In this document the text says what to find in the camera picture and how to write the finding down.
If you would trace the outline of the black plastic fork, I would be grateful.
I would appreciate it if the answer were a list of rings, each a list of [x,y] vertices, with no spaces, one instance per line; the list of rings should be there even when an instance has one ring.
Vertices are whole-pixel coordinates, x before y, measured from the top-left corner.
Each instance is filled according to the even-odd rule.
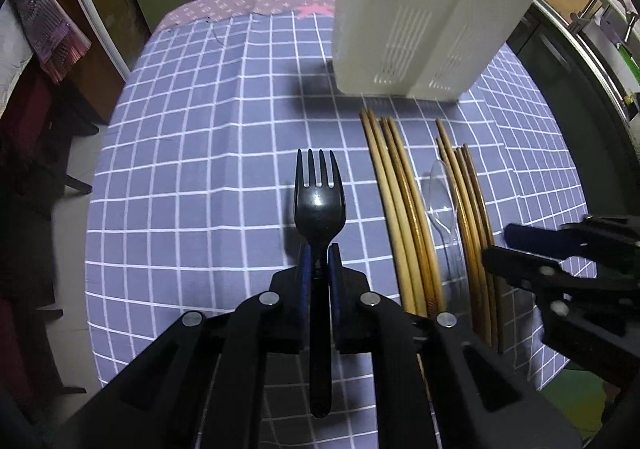
[[[333,393],[328,250],[346,222],[342,177],[333,153],[297,152],[294,222],[311,253],[309,409],[323,419],[331,412]]]

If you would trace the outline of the clear plastic spoon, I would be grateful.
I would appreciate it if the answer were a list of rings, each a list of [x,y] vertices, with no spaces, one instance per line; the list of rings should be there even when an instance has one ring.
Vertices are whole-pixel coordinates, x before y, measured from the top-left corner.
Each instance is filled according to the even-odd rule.
[[[435,160],[421,182],[426,215],[439,234],[447,263],[447,280],[461,282],[465,277],[458,239],[458,208],[449,187],[448,170],[442,160]]]

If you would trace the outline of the brown wooden chopstick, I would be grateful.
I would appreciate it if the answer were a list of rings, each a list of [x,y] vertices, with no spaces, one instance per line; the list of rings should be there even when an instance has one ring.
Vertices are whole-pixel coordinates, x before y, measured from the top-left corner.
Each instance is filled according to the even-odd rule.
[[[412,218],[413,224],[414,227],[416,227],[416,230],[420,231],[419,235],[421,237],[422,245],[418,247],[418,254],[424,254],[427,265],[426,279],[428,282],[425,283],[425,297],[427,299],[427,304],[431,306],[430,310],[432,315],[435,316],[437,313],[441,313],[446,309],[446,301],[444,294],[442,294],[442,278],[440,277],[434,241],[430,227],[428,227],[426,222],[423,198],[418,189],[418,184],[416,183],[416,176],[414,175],[413,169],[410,165],[408,153],[400,137],[397,125],[390,117],[386,118],[386,122],[387,127],[390,128],[390,135],[393,137],[394,146],[397,150],[399,161],[401,161],[402,165],[402,171],[404,172],[407,181],[411,207],[413,208],[413,211],[410,213],[413,213],[414,215]]]
[[[438,287],[436,285],[437,268],[432,256],[431,235],[427,232],[426,222],[423,216],[423,205],[420,194],[416,189],[412,169],[409,165],[408,155],[405,151],[399,131],[395,122],[390,117],[381,120],[382,131],[390,150],[396,178],[399,182],[399,190],[404,199],[405,213],[409,221],[409,227],[413,236],[416,260],[420,267],[422,279],[422,291],[427,309],[427,316],[434,317],[438,311]]]

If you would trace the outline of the steel kitchen faucet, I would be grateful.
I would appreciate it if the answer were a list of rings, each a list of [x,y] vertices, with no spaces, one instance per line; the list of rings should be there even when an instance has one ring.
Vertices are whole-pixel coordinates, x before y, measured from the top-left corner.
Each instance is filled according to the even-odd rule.
[[[570,24],[568,24],[568,31],[570,34],[576,35],[587,26],[597,11],[597,4],[601,4],[602,6],[605,6],[605,8],[608,8],[612,6],[613,1],[614,0],[588,0],[582,10],[572,12],[570,14]],[[634,24],[636,24],[639,19],[639,15],[631,0],[616,1],[618,1],[624,8],[624,32],[623,34],[620,34],[620,39],[623,42],[628,42],[631,31],[634,29]]]

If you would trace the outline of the blue checkered tablecloth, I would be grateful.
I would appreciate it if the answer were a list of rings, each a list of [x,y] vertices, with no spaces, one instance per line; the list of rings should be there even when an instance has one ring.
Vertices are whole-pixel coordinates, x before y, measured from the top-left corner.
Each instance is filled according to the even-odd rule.
[[[333,16],[317,0],[242,0],[228,16],[161,26],[108,124],[88,207],[86,303],[101,383],[183,313],[218,316],[294,264],[296,166],[337,161],[346,266],[399,295],[360,114],[391,118],[424,184],[446,134],[472,155],[490,227],[558,227],[586,213],[570,149],[508,47],[454,103],[349,96],[335,83]]]

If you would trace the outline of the white plastic utensil holder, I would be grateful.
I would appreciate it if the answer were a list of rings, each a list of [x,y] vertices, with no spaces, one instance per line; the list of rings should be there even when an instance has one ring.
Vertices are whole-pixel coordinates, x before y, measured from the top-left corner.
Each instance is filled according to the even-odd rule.
[[[534,0],[335,0],[332,63],[344,94],[456,102]]]

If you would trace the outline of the purple checkered apron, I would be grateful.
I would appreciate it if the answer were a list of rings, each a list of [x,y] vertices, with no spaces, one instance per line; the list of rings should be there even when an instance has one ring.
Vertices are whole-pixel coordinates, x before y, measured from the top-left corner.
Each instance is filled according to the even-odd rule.
[[[61,83],[89,51],[91,42],[57,0],[12,0],[39,64]]]

